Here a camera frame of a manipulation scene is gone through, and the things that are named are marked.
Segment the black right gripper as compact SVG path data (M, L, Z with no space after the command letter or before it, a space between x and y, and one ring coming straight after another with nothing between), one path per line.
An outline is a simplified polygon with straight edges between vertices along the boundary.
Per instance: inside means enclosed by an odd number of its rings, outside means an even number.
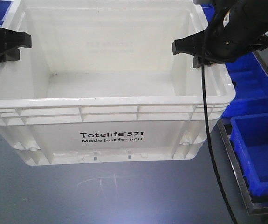
M192 67L231 63L237 58L268 47L268 0L214 0L215 17L209 24L206 56L202 55L205 32L172 43L172 54L194 56Z

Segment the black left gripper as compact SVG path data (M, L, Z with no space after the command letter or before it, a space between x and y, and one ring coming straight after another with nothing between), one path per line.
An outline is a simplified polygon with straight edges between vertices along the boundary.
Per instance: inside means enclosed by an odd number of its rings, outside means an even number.
M19 47L32 48L31 35L26 32L12 31L0 27L0 50L12 49L3 55L0 55L0 63L7 61L19 61Z

